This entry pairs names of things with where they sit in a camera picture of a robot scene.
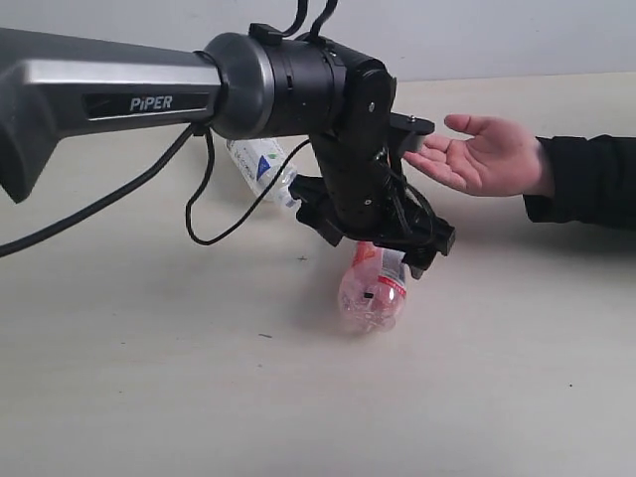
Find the silver arm segment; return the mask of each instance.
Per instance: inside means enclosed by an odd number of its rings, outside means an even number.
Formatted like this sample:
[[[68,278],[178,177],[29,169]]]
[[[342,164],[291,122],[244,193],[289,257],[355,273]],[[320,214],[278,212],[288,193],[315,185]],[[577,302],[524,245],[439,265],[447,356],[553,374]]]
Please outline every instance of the silver arm segment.
[[[0,29],[0,185],[26,199],[65,137],[210,119],[221,87],[194,53]]]

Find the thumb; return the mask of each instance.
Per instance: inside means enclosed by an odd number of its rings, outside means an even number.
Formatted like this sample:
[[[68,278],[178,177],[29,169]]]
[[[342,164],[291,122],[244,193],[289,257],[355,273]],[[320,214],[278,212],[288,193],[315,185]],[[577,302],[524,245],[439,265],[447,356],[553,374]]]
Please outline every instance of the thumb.
[[[489,118],[471,114],[449,114],[444,118],[444,124],[453,131],[476,136],[484,130]]]

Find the black sleeve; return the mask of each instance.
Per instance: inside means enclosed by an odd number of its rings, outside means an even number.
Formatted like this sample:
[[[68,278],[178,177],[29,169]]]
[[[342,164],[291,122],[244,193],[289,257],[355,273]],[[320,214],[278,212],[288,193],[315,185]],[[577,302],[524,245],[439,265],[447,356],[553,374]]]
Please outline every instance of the black sleeve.
[[[553,199],[525,196],[535,223],[582,222],[636,230],[636,138],[539,138],[555,178]]]

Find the blue label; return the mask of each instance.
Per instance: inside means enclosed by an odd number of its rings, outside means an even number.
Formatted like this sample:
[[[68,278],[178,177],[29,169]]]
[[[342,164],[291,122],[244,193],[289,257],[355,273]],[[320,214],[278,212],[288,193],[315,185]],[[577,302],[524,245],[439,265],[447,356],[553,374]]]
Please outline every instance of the blue label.
[[[260,156],[260,160],[258,161],[258,172],[256,173],[256,180],[259,180],[260,177],[267,172],[271,166],[265,159],[265,156]]]

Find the pink plastic bottle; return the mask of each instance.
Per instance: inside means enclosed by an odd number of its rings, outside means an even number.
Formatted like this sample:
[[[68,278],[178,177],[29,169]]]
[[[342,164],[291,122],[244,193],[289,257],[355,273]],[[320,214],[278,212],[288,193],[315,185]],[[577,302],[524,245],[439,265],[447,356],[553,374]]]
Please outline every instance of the pink plastic bottle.
[[[340,283],[338,302],[347,331],[390,331],[406,300],[403,253],[360,241]]]

